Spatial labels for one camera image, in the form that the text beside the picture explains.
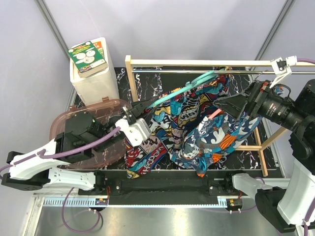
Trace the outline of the pink foam hanger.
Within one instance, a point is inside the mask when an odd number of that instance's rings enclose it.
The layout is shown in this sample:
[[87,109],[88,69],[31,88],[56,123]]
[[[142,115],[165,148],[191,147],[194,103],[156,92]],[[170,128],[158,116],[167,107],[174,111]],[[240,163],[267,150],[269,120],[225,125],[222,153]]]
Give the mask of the pink foam hanger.
[[208,119],[213,119],[214,117],[216,117],[217,115],[219,115],[221,113],[220,109],[217,109],[216,111],[214,111],[212,114],[208,115]]

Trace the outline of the comic print shorts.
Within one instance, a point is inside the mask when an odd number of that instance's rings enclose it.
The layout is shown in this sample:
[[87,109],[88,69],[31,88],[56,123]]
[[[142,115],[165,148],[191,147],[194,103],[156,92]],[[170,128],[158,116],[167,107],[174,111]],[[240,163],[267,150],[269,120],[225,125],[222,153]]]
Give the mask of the comic print shorts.
[[170,159],[170,151],[181,143],[184,135],[216,110],[213,102],[228,92],[230,79],[232,75],[217,75],[206,85],[157,106],[149,124],[152,135],[139,146],[126,144],[127,177],[143,176],[160,161]]

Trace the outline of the blue orange patterned shorts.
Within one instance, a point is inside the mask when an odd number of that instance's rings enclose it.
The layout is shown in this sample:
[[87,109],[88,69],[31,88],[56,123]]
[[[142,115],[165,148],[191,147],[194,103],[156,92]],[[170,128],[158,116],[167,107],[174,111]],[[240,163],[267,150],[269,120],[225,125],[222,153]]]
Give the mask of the blue orange patterned shorts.
[[181,168],[194,169],[199,177],[204,177],[210,166],[235,151],[261,121],[261,116],[250,119],[247,113],[242,113],[239,120],[227,114],[214,118],[205,116],[170,151],[170,160]]

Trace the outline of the teal plastic hanger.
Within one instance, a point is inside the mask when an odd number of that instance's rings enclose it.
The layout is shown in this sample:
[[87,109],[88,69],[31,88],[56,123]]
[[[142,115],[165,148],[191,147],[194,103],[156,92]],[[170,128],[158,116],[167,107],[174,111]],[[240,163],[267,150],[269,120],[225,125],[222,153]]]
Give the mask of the teal plastic hanger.
[[193,88],[196,88],[196,87],[199,87],[205,83],[207,83],[209,80],[213,79],[216,77],[216,74],[215,74],[215,71],[212,70],[212,71],[209,71],[207,73],[204,73],[200,76],[198,76],[196,79],[194,79],[193,81],[191,82],[187,82],[185,84],[184,87],[182,87],[181,89],[177,90],[177,91],[174,91],[174,92],[171,92],[170,94],[164,96],[164,97],[161,97],[159,98],[158,100],[156,100],[155,102],[153,102],[150,106],[147,106],[146,108],[147,109],[151,109],[161,103],[164,103],[165,101],[179,95],[179,94],[182,94],[182,93],[185,93]]

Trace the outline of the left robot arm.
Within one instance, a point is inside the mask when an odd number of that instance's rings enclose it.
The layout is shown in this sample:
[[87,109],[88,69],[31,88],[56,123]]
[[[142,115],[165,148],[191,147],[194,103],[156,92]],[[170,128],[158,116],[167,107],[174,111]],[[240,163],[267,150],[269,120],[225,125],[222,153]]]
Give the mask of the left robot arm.
[[89,160],[128,139],[134,146],[148,139],[150,129],[143,113],[156,98],[135,102],[131,109],[122,107],[118,115],[102,124],[91,112],[80,111],[65,121],[65,131],[45,146],[27,154],[8,154],[8,173],[1,184],[23,191],[43,187],[74,187],[88,194],[100,195],[106,190],[105,179],[96,171],[76,172],[61,166]]

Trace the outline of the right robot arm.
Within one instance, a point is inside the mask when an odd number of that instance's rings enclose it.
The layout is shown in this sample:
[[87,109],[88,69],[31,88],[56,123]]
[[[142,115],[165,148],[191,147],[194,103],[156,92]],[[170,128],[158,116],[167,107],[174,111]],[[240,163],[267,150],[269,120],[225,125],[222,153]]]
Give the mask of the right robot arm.
[[254,199],[260,214],[280,233],[303,226],[304,233],[315,227],[315,81],[309,80],[296,100],[276,94],[279,85],[253,81],[239,94],[219,98],[214,105],[233,118],[242,112],[262,116],[291,131],[293,173],[287,189],[272,187],[240,173],[223,183],[224,191],[238,191]]

